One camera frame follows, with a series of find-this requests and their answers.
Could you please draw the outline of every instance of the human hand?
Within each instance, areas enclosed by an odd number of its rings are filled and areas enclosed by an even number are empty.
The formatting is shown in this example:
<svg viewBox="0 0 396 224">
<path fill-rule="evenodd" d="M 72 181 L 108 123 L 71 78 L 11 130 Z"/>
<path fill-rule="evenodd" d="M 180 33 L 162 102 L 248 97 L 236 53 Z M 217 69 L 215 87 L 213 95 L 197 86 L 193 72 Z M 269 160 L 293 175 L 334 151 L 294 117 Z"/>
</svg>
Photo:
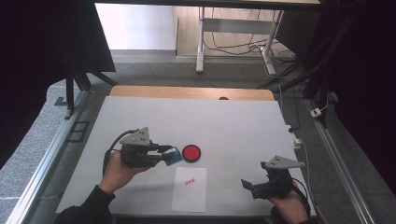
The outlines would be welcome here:
<svg viewBox="0 0 396 224">
<path fill-rule="evenodd" d="M 99 188 L 112 194 L 117 189 L 124 187 L 132 178 L 142 172 L 145 172 L 149 167 L 129 168 L 121 161 L 121 154 L 119 151 L 113 151 L 108 159 L 105 174 L 99 184 Z"/>
<path fill-rule="evenodd" d="M 284 199 L 269 198 L 268 201 L 274 204 L 278 213 L 289 224 L 302 223 L 308 220 L 303 199 L 294 190 Z"/>
</svg>

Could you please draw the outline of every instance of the white table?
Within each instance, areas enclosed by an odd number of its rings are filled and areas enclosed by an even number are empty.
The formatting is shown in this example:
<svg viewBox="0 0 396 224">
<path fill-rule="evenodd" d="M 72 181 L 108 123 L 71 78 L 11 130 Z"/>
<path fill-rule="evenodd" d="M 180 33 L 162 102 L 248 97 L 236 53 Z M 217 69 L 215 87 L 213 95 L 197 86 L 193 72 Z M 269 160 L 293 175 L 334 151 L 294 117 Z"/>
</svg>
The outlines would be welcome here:
<svg viewBox="0 0 396 224">
<path fill-rule="evenodd" d="M 156 167 L 116 192 L 110 211 L 119 216 L 151 217 L 267 217 L 272 205 L 254 200 L 241 178 L 267 182 L 261 161 L 275 155 L 296 160 L 290 136 L 276 101 L 220 101 L 108 96 L 69 182 L 57 212 L 80 205 L 102 177 L 105 151 L 123 132 L 149 128 L 150 139 L 182 149 L 202 150 L 196 163 L 184 161 Z M 171 210 L 177 167 L 206 168 L 204 213 Z M 304 182 L 300 169 L 290 169 Z"/>
</svg>

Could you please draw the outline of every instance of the white paper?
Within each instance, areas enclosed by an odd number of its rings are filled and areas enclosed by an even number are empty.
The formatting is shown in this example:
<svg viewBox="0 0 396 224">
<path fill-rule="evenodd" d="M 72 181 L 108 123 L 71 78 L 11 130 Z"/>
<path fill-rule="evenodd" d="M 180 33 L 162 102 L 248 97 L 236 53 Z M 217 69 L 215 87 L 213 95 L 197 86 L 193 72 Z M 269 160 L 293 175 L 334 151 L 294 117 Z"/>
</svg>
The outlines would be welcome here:
<svg viewBox="0 0 396 224">
<path fill-rule="evenodd" d="M 206 168 L 177 167 L 172 210 L 205 212 Z"/>
</svg>

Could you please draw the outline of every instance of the wooden strip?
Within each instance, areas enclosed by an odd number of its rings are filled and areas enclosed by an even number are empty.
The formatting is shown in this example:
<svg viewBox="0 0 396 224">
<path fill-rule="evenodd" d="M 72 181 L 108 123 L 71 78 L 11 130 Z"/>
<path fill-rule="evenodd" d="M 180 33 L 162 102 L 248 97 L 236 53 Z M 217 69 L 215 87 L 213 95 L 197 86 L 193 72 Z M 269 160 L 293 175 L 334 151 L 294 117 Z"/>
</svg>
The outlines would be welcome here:
<svg viewBox="0 0 396 224">
<path fill-rule="evenodd" d="M 110 96 L 177 98 L 177 99 L 216 99 L 227 97 L 230 100 L 274 101 L 268 90 L 218 89 L 191 87 L 158 86 L 115 86 Z"/>
</svg>

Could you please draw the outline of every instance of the gray floor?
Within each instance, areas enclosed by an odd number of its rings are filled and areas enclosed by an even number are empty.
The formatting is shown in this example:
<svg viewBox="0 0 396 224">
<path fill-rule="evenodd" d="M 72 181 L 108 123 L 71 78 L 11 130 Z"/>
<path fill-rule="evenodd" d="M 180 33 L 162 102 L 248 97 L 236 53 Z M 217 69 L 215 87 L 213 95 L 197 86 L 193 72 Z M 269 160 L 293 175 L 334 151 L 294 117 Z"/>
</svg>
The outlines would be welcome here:
<svg viewBox="0 0 396 224">
<path fill-rule="evenodd" d="M 194 59 L 176 58 L 166 53 L 156 52 L 155 55 L 145 55 L 139 52 L 130 57 L 130 52 L 113 51 L 117 74 L 107 74 L 120 84 L 157 85 L 157 86 L 186 86 L 186 87 L 217 87 L 217 88 L 246 88 L 256 89 L 269 80 L 263 72 L 262 60 L 228 60 L 205 59 L 205 72 L 195 74 Z M 278 72 L 286 65 L 276 66 Z M 78 163 L 85 142 L 95 122 L 102 102 L 110 92 L 110 87 L 100 79 L 90 77 L 92 91 L 89 100 L 84 105 L 83 113 L 78 122 L 88 123 L 88 130 L 84 135 L 70 133 L 64 144 L 60 156 L 52 167 L 49 177 L 38 192 L 33 206 L 24 223 L 52 223 L 56 217 L 55 210 L 62 198 L 67 183 Z M 276 89 L 278 83 L 288 79 L 281 79 L 270 89 Z M 351 204 L 343 184 L 332 165 L 332 160 L 323 145 L 309 116 L 301 90 L 304 84 L 295 88 L 296 105 L 292 90 L 283 92 L 282 108 L 285 121 L 296 127 L 297 115 L 300 117 L 301 127 L 295 131 L 298 138 L 304 140 L 306 149 L 296 150 L 297 158 L 305 161 L 305 151 L 308 152 L 310 183 L 312 193 L 323 216 L 329 223 L 360 223 L 355 209 Z M 56 83 L 49 88 L 48 101 L 42 113 L 37 118 L 31 131 L 26 135 L 15 155 L 0 171 L 0 223 L 5 223 L 13 207 L 20 198 L 29 182 L 32 173 L 39 164 L 46 149 L 60 127 L 65 115 L 64 106 L 54 106 L 58 97 L 65 96 L 64 82 Z M 349 135 L 344 126 L 338 121 L 333 112 L 333 101 L 328 106 L 327 121 L 329 132 L 340 150 L 353 179 L 367 202 L 376 223 L 394 223 L 396 219 L 396 199 L 379 176 L 376 169 L 364 155 L 359 145 Z M 305 180 L 307 172 L 303 168 Z"/>
</svg>

